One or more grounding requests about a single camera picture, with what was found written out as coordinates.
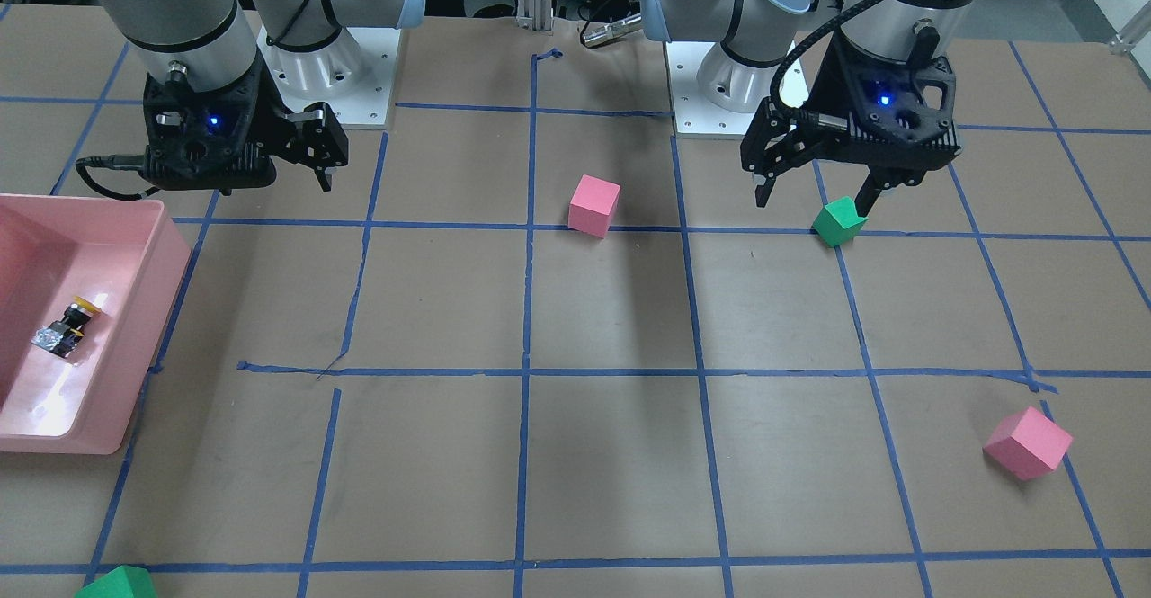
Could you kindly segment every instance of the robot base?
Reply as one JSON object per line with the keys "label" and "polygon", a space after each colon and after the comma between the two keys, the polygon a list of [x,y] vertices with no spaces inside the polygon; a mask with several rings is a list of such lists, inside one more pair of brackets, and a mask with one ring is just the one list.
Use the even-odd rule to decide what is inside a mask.
{"label": "robot base", "polygon": [[[695,74],[703,64],[703,56],[715,43],[668,43],[665,56],[668,61],[668,82],[671,90],[671,105],[676,114],[676,136],[695,139],[744,139],[747,126],[752,123],[754,112],[737,114],[723,109],[711,101],[700,90]],[[799,64],[792,66],[784,77],[782,87],[784,100],[799,106],[807,100],[807,82]]]}
{"label": "robot base", "polygon": [[[277,83],[280,94],[289,109],[298,112],[317,101],[327,101],[335,110],[342,126],[353,130],[384,130],[391,118],[402,32],[390,28],[349,28],[348,31],[359,43],[364,62],[371,67],[369,74],[336,97],[329,93],[317,93],[314,97],[300,95],[298,91]],[[267,30],[260,28],[257,41],[265,57],[272,49],[266,38]]]}

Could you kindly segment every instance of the green cube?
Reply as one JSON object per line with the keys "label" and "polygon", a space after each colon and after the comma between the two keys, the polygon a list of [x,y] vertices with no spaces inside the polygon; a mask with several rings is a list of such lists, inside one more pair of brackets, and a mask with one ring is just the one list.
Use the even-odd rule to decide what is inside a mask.
{"label": "green cube", "polygon": [[863,229],[864,222],[867,216],[860,216],[859,212],[855,212],[855,200],[843,197],[823,206],[811,229],[818,232],[830,248],[833,248],[855,238],[860,229]]}
{"label": "green cube", "polygon": [[76,598],[157,598],[152,577],[138,567],[116,567],[81,589]]}

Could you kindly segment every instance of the cube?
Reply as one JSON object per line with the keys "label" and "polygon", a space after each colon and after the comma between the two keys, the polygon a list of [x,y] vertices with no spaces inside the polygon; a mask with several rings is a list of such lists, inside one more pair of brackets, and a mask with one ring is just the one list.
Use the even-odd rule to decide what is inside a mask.
{"label": "cube", "polygon": [[567,225],[593,237],[607,237],[618,201],[619,184],[585,175],[567,207]]}
{"label": "cube", "polygon": [[867,216],[860,216],[859,212],[855,212],[855,200],[843,197],[823,206],[811,229],[828,243],[829,248],[833,248],[855,238],[860,229],[863,229],[864,222]]}
{"label": "cube", "polygon": [[1055,470],[1072,440],[1072,435],[1060,425],[1035,406],[1028,406],[1003,419],[983,451],[1021,481],[1028,481]]}
{"label": "cube", "polygon": [[138,567],[116,567],[76,592],[76,598],[157,598],[152,577]]}

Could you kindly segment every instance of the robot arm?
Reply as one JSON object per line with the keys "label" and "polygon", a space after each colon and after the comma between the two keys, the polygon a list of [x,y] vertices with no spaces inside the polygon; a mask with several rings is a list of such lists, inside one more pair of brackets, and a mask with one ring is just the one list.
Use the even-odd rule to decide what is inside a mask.
{"label": "robot arm", "polygon": [[[272,156],[313,169],[327,192],[348,163],[346,135],[327,102],[294,112],[277,86],[321,94],[350,86],[363,66],[346,25],[412,26],[424,15],[424,0],[256,0],[277,49],[269,69],[236,0],[100,3],[148,70],[144,153],[76,163],[90,187],[119,200],[159,189],[266,187],[276,177]],[[139,172],[152,187],[110,192],[92,167]]]}
{"label": "robot arm", "polygon": [[[879,192],[922,183],[962,151],[953,118],[955,77],[945,49],[973,0],[847,0],[844,12],[794,51],[788,45],[810,0],[641,0],[654,40],[716,41],[698,74],[711,102],[755,112],[741,146],[756,205],[775,181],[814,159],[864,163],[855,205],[870,213]],[[831,33],[810,97],[782,101],[784,74]]]}
{"label": "robot arm", "polygon": [[[831,159],[867,164],[855,208],[868,216],[881,192],[915,187],[959,155],[955,74],[945,51],[971,1],[847,0],[838,16],[800,43],[784,59],[740,146],[744,169],[755,176],[756,205],[768,204],[783,172]],[[778,97],[779,77],[828,33],[831,45],[811,94],[793,109]]]}

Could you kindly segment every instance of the pink plastic bin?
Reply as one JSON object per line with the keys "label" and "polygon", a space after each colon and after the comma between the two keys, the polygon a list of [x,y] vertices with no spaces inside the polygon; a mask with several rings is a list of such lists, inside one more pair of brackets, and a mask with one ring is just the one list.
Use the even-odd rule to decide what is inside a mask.
{"label": "pink plastic bin", "polygon": [[[157,200],[0,195],[0,451],[120,447],[188,258]],[[75,294],[104,312],[64,360],[30,340]]]}

